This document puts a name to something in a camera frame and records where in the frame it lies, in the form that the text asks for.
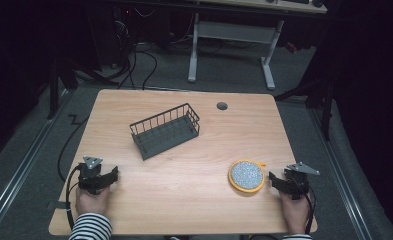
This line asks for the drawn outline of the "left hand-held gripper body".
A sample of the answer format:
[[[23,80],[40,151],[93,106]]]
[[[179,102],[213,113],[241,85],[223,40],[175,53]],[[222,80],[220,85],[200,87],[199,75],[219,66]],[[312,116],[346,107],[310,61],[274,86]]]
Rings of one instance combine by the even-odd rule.
[[[99,195],[100,188],[95,186],[99,182],[102,158],[83,156],[83,163],[79,164],[79,183],[81,190],[87,190],[90,194]]]

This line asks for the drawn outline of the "person's left hand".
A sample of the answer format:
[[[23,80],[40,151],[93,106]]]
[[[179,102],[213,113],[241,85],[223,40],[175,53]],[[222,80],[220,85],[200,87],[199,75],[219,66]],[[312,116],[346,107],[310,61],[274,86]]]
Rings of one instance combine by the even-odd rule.
[[[104,215],[107,210],[110,188],[106,187],[99,194],[91,194],[81,188],[76,189],[76,211],[78,215],[96,213]]]

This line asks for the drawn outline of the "white-legged background desk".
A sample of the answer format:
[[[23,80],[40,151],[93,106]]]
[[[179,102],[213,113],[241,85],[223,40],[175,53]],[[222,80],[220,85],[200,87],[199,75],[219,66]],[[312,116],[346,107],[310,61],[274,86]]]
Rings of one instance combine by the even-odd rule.
[[[203,3],[224,6],[248,7],[250,10],[272,10],[275,13],[327,13],[322,0],[195,0],[196,6]],[[198,41],[200,38],[232,40],[240,42],[267,44],[266,55],[260,58],[264,79],[269,90],[275,89],[275,83],[270,68],[274,50],[279,40],[284,18],[280,17],[272,27],[251,26],[248,24],[226,23],[220,20],[200,20],[199,14],[194,14],[192,52],[189,62],[188,81],[194,83],[197,79]]]

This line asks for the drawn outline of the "round yellow-rimmed glitter pad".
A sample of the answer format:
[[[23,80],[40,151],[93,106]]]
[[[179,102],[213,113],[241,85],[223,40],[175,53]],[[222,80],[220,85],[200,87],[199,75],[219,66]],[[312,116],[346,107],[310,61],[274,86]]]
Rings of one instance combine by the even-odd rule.
[[[228,170],[228,180],[236,190],[244,193],[258,192],[265,183],[265,166],[265,163],[251,159],[237,160]]]

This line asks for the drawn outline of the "black metal stand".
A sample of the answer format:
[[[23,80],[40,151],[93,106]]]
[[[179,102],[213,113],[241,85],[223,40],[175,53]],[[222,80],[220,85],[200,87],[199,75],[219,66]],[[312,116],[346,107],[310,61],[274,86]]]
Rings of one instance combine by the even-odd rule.
[[[327,79],[314,80],[309,83],[302,84],[285,93],[275,96],[276,101],[283,101],[292,96],[306,95],[305,106],[308,109],[321,107],[322,117],[320,119],[320,129],[324,138],[329,141],[329,124],[332,117],[332,101],[333,101],[333,81]]]
[[[75,91],[78,88],[78,80],[75,75],[76,70],[83,72],[102,84],[115,85],[115,82],[108,77],[104,77],[70,58],[55,58],[50,66],[49,119],[53,119],[59,109],[59,82],[63,83],[66,90]]]

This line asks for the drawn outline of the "metal floor rail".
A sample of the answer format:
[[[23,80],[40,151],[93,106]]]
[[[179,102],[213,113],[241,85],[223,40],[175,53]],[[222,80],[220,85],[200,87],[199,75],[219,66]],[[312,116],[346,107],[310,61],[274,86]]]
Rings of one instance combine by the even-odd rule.
[[[333,178],[335,179],[340,197],[343,201],[346,212],[348,213],[358,239],[371,240],[372,235],[361,212],[360,205],[358,204],[358,201],[356,200],[355,195],[348,184],[331,142],[326,139],[322,131],[320,116],[318,112],[313,109],[308,109],[307,112],[326,151]]]
[[[27,180],[50,133],[74,91],[62,90],[59,106],[50,117],[50,95],[26,116],[0,153],[0,224]]]

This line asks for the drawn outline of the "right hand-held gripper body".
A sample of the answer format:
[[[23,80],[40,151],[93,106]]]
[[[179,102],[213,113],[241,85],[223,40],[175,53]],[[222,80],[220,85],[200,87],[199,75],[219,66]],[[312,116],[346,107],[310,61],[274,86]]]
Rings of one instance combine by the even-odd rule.
[[[287,189],[287,194],[290,195],[293,200],[299,200],[309,192],[309,174],[319,176],[320,171],[303,162],[290,164],[284,170],[286,181],[290,184]]]

